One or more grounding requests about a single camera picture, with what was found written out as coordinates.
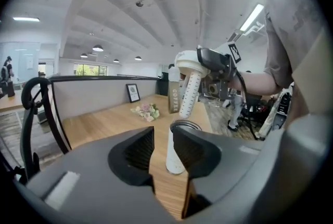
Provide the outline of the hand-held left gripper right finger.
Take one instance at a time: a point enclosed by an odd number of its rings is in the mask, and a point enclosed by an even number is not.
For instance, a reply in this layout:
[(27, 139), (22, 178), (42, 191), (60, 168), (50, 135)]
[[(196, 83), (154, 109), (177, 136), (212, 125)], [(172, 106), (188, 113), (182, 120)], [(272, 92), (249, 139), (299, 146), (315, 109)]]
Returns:
[(327, 159), (327, 116), (309, 114), (264, 141), (174, 124), (188, 172), (184, 220), (275, 220), (292, 207)]

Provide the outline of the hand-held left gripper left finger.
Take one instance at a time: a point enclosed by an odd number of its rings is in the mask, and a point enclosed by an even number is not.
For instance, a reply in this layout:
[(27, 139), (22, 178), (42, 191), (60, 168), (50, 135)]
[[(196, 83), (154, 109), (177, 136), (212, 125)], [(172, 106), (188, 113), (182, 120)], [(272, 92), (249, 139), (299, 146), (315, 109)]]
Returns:
[(153, 151), (153, 127), (92, 141), (37, 173), (27, 188), (76, 222), (173, 222), (155, 196)]

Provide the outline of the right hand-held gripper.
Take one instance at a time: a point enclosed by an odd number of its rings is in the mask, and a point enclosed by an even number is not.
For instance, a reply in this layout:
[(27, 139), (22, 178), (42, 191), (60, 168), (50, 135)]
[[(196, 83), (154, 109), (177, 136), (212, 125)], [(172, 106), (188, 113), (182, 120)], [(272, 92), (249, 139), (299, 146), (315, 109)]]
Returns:
[(239, 51), (234, 42), (226, 42), (217, 49), (197, 48), (199, 63), (209, 70), (202, 80), (202, 90), (210, 97), (227, 100), (231, 98), (228, 83), (238, 79), (241, 90), (246, 91), (243, 77), (236, 64), (241, 61)]

